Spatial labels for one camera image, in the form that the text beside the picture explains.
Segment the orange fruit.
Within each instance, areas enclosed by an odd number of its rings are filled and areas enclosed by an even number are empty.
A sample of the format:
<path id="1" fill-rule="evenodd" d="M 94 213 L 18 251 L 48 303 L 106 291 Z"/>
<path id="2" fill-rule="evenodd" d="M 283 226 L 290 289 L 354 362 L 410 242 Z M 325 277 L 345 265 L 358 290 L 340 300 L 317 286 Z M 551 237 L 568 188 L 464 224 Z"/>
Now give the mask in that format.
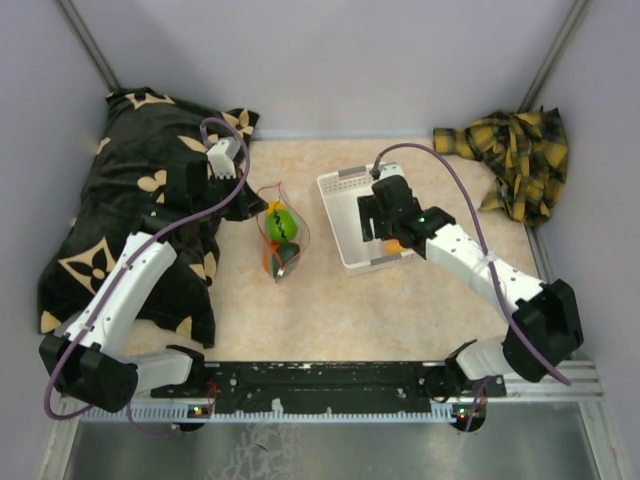
<path id="1" fill-rule="evenodd" d="M 278 244 L 267 242 L 262 251 L 262 263 L 264 270 L 269 274 L 273 274 L 273 256 L 277 251 Z"/>

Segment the peach fruit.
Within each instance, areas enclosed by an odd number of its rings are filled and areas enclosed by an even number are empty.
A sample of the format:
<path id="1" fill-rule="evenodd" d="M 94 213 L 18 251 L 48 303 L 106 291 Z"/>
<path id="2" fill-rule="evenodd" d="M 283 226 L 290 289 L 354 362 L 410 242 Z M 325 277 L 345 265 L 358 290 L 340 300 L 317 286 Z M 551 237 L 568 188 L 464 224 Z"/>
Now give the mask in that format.
<path id="1" fill-rule="evenodd" d="M 397 240 L 389 240 L 383 243 L 383 251 L 386 255 L 402 253 L 405 248 Z"/>

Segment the dark green avocado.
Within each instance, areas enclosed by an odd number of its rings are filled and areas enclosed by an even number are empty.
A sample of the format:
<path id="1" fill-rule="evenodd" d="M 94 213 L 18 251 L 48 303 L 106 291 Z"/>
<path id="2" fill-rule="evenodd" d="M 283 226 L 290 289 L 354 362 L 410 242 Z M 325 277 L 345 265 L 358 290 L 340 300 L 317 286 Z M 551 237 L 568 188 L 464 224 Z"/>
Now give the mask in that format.
<path id="1" fill-rule="evenodd" d="M 299 252 L 300 246 L 295 242 L 286 242 L 280 244 L 276 249 L 276 253 L 282 265 L 285 265 L 293 260 L 299 254 Z"/>

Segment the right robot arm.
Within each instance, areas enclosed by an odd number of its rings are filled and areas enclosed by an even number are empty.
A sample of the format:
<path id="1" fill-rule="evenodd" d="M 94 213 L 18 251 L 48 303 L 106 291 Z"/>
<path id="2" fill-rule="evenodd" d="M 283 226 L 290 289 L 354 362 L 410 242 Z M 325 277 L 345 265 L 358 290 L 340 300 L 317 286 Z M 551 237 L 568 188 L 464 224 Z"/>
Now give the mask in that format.
<path id="1" fill-rule="evenodd" d="M 487 377 L 515 373 L 531 383 L 550 375 L 568 380 L 558 366 L 584 343 L 574 289 L 557 279 L 546 283 L 483 247 L 439 207 L 421 207 L 404 177 L 373 183 L 358 198 L 362 238 L 395 240 L 422 259 L 457 276 L 486 300 L 507 324 L 504 336 L 463 344 L 448 358 L 448 387 L 470 395 Z"/>

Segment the yellow lemon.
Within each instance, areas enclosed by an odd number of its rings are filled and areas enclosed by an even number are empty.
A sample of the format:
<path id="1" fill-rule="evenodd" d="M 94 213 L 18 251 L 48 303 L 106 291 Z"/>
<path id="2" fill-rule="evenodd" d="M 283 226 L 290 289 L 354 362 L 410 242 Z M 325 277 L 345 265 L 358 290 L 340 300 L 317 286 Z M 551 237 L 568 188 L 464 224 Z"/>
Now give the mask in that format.
<path id="1" fill-rule="evenodd" d="M 278 201 L 270 202 L 268 206 L 268 213 L 271 214 L 274 211 L 283 210 L 285 208 L 286 206 L 281 202 L 278 202 Z"/>

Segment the clear zip top bag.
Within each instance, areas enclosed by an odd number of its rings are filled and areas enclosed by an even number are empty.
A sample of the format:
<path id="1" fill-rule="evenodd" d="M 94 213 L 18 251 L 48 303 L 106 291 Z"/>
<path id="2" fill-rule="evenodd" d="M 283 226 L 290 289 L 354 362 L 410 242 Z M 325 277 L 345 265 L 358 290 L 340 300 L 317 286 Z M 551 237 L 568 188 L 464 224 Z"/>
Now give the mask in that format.
<path id="1" fill-rule="evenodd" d="M 278 284 L 298 267 L 310 243 L 307 222 L 293 206 L 282 182 L 258 190 L 267 209 L 257 218 L 261 237 L 262 265 Z"/>

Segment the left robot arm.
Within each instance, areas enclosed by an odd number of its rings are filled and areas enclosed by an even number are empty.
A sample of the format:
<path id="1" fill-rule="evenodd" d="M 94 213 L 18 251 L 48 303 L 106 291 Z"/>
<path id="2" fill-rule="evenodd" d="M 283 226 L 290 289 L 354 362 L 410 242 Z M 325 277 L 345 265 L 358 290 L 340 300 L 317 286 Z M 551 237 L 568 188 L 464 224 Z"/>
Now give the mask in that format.
<path id="1" fill-rule="evenodd" d="M 217 156 L 168 173 L 164 202 L 150 202 L 137 212 L 97 293 L 61 333 L 47 335 L 39 346 L 49 375 L 43 399 L 49 418 L 65 417 L 52 407 L 54 392 L 83 402 L 86 410 L 116 413 L 138 393 L 174 386 L 194 397 L 206 389 L 208 373 L 196 365 L 193 350 L 168 346 L 131 357 L 121 351 L 148 297 L 178 258 L 172 233 L 216 214 L 246 219 L 249 172 L 248 166 Z"/>

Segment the green toy watermelon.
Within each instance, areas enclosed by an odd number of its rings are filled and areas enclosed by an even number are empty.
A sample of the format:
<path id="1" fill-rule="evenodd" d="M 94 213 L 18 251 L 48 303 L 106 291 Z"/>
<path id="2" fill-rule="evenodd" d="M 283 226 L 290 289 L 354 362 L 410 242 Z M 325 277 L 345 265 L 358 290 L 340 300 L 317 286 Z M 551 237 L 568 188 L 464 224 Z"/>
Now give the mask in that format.
<path id="1" fill-rule="evenodd" d="M 298 225 L 289 210 L 274 211 L 267 216 L 267 233 L 278 244 L 292 241 L 298 233 Z"/>

